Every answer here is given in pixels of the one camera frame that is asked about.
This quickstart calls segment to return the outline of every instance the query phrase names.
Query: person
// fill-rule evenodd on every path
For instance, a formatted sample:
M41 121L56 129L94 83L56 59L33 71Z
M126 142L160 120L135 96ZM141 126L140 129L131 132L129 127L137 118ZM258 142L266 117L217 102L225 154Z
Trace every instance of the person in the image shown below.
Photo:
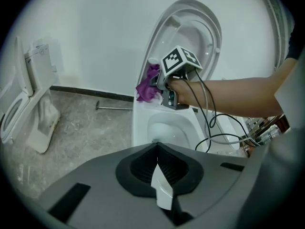
M243 116L267 117L283 113L274 94L297 64L305 43L305 24L298 12L302 0L281 0L291 12L295 27L289 40L288 55L279 69L266 78L238 80L204 81L211 91L218 112ZM189 82L201 107L205 107L205 97L200 82ZM191 89L182 80L172 79L170 88L178 93L178 102L198 106ZM208 106L213 110L213 102L208 94Z

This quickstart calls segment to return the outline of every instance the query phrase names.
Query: white cable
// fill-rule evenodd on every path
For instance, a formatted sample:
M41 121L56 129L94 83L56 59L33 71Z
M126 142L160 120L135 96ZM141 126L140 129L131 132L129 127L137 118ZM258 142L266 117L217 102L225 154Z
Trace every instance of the white cable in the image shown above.
M208 119L208 107L209 107L209 106L208 106L208 104L209 104L209 103L208 103L208 98L207 98L207 94L206 94L204 85L202 84L202 82L200 82L200 83L201 83L201 88L202 88L202 91L203 91L203 94L204 94L204 98L205 98L205 107L206 107L205 116L206 116L206 118ZM245 139L238 140L238 141L235 141L235 142L220 142L220 141L216 141L216 140L210 138L209 135L206 133L206 125L208 125L208 123L205 122L204 129L203 129L204 135L206 136L206 138L208 138L210 141L212 141L212 142L214 142L214 143L226 145L226 144L237 144L237 143L241 143L241 142L243 142L243 141L252 140L251 137L247 137L247 138L245 138Z

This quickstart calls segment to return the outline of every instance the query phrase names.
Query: black baseboard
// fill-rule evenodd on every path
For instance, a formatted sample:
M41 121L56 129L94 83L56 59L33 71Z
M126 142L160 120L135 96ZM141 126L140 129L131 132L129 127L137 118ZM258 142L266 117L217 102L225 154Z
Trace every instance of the black baseboard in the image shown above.
M51 86L50 90L73 93L73 94L83 94L83 95L89 95L89 96L95 96L95 97L110 98L110 99L127 101L127 102L133 102L133 97L131 97L131 96L105 93L105 92L88 90L88 89L81 89L81 88L75 88L75 87Z

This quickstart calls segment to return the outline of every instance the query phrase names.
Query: metal rod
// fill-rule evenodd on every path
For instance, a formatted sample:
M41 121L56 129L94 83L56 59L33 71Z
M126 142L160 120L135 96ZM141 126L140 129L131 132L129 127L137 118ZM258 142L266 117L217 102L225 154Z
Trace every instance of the metal rod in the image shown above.
M96 102L95 110L98 109L115 109L115 110L132 110L132 108L100 107L100 101Z

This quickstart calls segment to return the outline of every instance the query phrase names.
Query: black cable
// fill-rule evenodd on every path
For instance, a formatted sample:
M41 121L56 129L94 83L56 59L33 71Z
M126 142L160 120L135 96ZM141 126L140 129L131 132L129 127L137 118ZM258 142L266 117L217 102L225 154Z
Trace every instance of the black cable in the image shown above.
M197 97L196 97L195 92L193 91L193 89L191 88L191 86L188 84L188 82L187 82L185 79L181 78L181 80L183 80L183 81L188 85L188 87L191 89L191 91L192 91L192 93L193 93L193 95L194 95L194 97L195 97L195 99L196 99L196 102L198 103L198 106L200 107L200 110L201 110L201 112L202 112L202 114L203 114L203 116L204 116L204 118L205 118L206 123L207 123L208 131L209 131L209 137L211 137L211 130L210 130L210 127L209 127L209 125L208 125L208 119L206 118L206 116L205 116L205 114L204 114L204 112L203 112L203 109L201 108L201 105L200 105L200 103L199 103L199 101L198 101L198 99L197 99ZM206 153L209 152L209 150L210 150L210 148L211 148L211 144L212 144L212 142L211 142L211 140L210 140L209 147L208 147L208 149L206 150Z
M206 84L203 82L203 80L201 79L201 77L199 76L197 70L195 69L195 72L196 72L196 75L198 76L199 80L201 81L201 83L204 85L204 87L208 90L210 96L211 96L211 100L212 100L212 103L213 103L213 108L214 108L214 112L215 112L215 116L216 116L216 105L215 105L215 102L214 102L214 98L213 98L213 95L210 91L210 89L206 86ZM213 123L213 125L210 125L210 128L213 128L214 126L216 125L216 118L215 118L215 121Z
M241 138L240 136L237 136L237 135L234 135L234 134L228 134L228 133L215 134L215 135L213 135L213 136L210 136L210 138L216 137L216 136L221 136L221 135L231 135L231 136L235 136L235 137L237 137L238 139L242 140L242 138ZM197 150L197 147L198 147L201 143L205 142L206 140L209 140L209 139L206 138L206 139L200 141L200 142L197 144L197 146L195 147L195 150Z
M243 129L244 134L246 135L246 137L249 137L248 134L247 134L247 132L245 131L245 129L244 129L242 123L240 123L237 119L235 119L233 116L231 116L231 115L229 115L229 114L217 114L217 115L213 116L212 119L210 120L209 125L211 126L211 122L212 122L212 120L213 120L214 118L216 119L216 117L221 116L221 115L225 115L225 116L230 117L231 119L235 120L235 121L242 127L242 129Z

